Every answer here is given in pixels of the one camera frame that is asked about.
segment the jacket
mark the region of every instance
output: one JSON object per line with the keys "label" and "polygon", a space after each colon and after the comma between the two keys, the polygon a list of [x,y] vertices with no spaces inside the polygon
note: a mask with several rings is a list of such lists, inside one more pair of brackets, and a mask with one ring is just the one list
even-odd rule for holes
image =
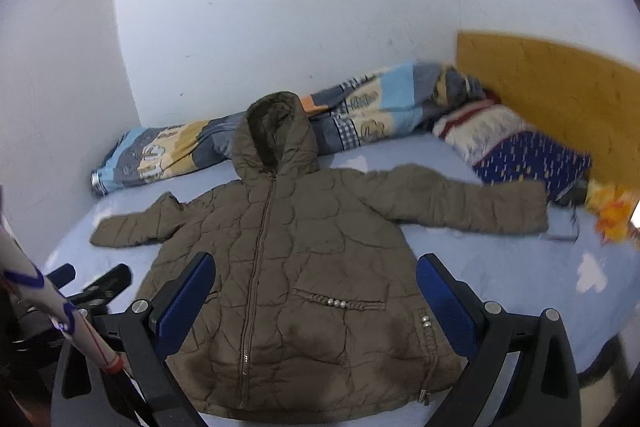
{"label": "jacket", "polygon": [[249,108],[232,161],[240,180],[190,203],[166,193],[142,213],[103,220],[91,238],[103,247],[165,241],[138,292],[147,299],[197,252],[213,255],[212,291],[167,361],[203,413],[342,421],[450,387],[460,359],[417,287],[398,221],[546,229],[539,182],[472,185],[416,165],[319,168],[314,133],[290,92]]}

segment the zipper pull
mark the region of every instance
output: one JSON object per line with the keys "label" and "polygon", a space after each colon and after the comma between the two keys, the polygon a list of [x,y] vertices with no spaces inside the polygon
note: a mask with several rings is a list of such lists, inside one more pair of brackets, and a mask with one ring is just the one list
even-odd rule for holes
{"label": "zipper pull", "polygon": [[418,398],[418,403],[421,403],[425,406],[431,403],[431,393],[427,393],[426,389],[420,390],[420,398]]}

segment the wooden headboard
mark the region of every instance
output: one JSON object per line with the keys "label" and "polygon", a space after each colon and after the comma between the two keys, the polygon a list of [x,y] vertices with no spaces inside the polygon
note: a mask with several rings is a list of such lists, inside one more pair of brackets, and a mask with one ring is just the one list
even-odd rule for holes
{"label": "wooden headboard", "polygon": [[640,71],[556,42],[458,34],[457,66],[556,140],[593,157],[602,182],[640,188]]}

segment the bed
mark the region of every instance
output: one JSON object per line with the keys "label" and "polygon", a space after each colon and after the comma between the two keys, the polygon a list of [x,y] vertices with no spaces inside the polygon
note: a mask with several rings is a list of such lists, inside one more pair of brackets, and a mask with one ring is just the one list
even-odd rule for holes
{"label": "bed", "polygon": [[[431,134],[384,140],[358,149],[321,157],[324,167],[362,171],[390,169],[405,163],[436,169],[452,178],[478,183],[474,172],[443,141]],[[156,257],[159,245],[111,250],[96,248],[88,238],[97,223],[112,214],[143,210],[166,191],[180,201],[191,200],[211,187],[236,179],[231,162],[225,161],[199,172],[178,176],[143,187],[115,192],[100,200],[76,224],[51,254],[44,266],[50,271],[64,263],[76,268],[76,279],[64,288],[71,295],[118,263],[133,272],[133,283],[112,303],[112,312],[126,309],[137,287]],[[568,212],[550,213],[554,230],[567,232]],[[578,371],[586,369],[600,348],[618,333],[640,303],[640,254],[632,244],[600,245],[593,230],[594,217],[577,213],[580,233],[570,241],[548,241],[539,237],[498,237],[463,233],[449,229],[424,229],[403,225],[402,229],[418,257],[436,253],[451,274],[468,283],[483,301],[500,302],[507,311],[538,315],[544,308],[556,308],[562,315]],[[514,359],[508,359],[508,377]],[[487,425],[504,393],[503,378],[494,389],[478,425]],[[411,403],[368,417],[350,425],[423,425],[442,397],[433,397],[424,407]],[[207,417],[210,425],[231,425],[235,421]]]}

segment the pillow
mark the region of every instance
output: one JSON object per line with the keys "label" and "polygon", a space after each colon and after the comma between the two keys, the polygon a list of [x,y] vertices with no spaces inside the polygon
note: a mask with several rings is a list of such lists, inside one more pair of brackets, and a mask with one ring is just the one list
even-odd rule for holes
{"label": "pillow", "polygon": [[563,146],[493,100],[467,103],[443,116],[433,134],[483,182],[539,180],[550,201],[559,200],[591,167],[588,153]]}

